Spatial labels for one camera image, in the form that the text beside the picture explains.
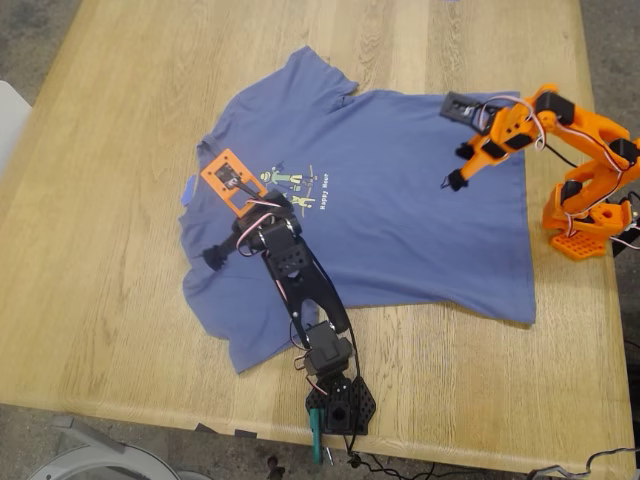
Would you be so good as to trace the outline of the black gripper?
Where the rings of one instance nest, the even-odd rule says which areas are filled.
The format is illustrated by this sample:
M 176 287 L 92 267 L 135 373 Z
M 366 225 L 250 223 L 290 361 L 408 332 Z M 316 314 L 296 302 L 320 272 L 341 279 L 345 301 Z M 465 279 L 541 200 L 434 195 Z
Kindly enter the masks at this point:
M 235 250 L 243 256 L 253 256 L 293 245 L 302 228 L 293 205 L 280 192 L 273 191 L 264 198 L 249 199 L 245 213 L 234 221 L 232 232 L 222 243 L 201 252 L 210 269 L 219 271 Z

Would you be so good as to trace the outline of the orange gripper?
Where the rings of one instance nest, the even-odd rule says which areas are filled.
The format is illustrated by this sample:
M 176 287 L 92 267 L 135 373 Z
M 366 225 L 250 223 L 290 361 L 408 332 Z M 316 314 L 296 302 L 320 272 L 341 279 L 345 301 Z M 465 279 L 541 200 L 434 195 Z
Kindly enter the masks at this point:
M 468 180 L 481 169 L 495 166 L 525 147 L 544 147 L 544 128 L 530 103 L 484 105 L 478 120 L 484 135 L 476 134 L 455 149 L 455 155 L 465 163 L 446 177 L 446 186 L 454 191 L 467 187 Z

